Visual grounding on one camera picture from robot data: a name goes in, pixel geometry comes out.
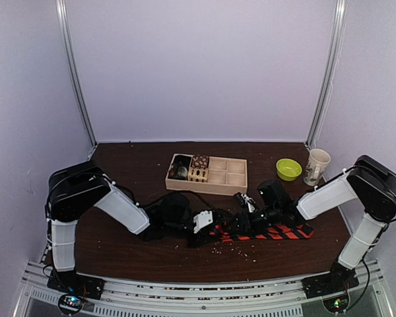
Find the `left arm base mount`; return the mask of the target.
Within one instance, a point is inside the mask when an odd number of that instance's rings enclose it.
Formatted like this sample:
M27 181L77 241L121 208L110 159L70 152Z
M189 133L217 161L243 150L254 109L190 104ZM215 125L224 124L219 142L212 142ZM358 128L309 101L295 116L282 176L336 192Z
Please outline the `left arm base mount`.
M89 299L100 300L105 281L97 277L79 275L77 271L58 271L53 264L43 268L47 287L59 291L57 307L64 316L78 314Z

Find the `wooden compartment box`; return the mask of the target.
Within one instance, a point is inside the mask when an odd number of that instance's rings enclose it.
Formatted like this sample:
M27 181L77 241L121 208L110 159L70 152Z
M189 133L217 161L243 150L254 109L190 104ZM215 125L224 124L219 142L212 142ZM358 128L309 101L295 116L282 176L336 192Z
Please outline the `wooden compartment box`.
M248 190L248 162L239 158L174 154L165 177L168 190L233 196Z

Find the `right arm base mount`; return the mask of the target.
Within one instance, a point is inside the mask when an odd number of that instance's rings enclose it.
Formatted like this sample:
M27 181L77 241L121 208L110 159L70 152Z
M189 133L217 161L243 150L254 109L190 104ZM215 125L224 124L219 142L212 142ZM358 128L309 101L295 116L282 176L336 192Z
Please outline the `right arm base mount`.
M327 296L326 299L323 299L323 306L328 312L336 316L346 314L361 301L370 284L371 274L365 258L362 258L361 262L368 276L363 291L356 300L352 300L349 295L350 289L360 284L356 276L356 270L347 269L339 265L338 262L332 264L328 273L306 277L302 280L302 288L306 298Z

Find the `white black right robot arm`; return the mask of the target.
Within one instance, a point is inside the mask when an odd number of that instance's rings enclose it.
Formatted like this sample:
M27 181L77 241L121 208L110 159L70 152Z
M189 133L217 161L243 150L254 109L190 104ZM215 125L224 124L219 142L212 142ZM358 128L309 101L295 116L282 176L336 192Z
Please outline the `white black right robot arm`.
M361 220L325 277L325 286L334 292L350 281L350 272L396 216L396 173L368 155L298 199L292 199L277 180L261 183L258 191L263 207L247 194L234 196L246 210L239 221L242 234L261 234L272 225L297 229L328 211L360 204Z

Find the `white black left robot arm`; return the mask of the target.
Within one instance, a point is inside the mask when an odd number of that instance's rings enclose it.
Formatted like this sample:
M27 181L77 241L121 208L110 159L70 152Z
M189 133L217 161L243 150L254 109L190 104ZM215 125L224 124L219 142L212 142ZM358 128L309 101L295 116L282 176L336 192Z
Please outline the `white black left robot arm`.
M76 293L82 286L75 260L77 225L93 209L144 241L159 240L170 233L200 239L216 224L213 207L194 213L183 194L170 193L150 205L140 204L132 192L92 160L54 172L48 186L45 213L53 274L67 293Z

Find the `red navy striped tie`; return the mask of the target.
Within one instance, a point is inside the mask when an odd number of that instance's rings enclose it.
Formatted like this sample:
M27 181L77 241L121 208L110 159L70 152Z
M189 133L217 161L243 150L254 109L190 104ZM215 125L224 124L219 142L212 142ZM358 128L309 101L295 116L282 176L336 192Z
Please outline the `red navy striped tie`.
M234 242L248 240L304 240L310 239L314 235L314 229L309 224L299 225L290 228L284 225L273 225L265 229L262 233L245 235L228 234L221 230L221 226L216 226L214 232L210 232L207 238L211 241Z

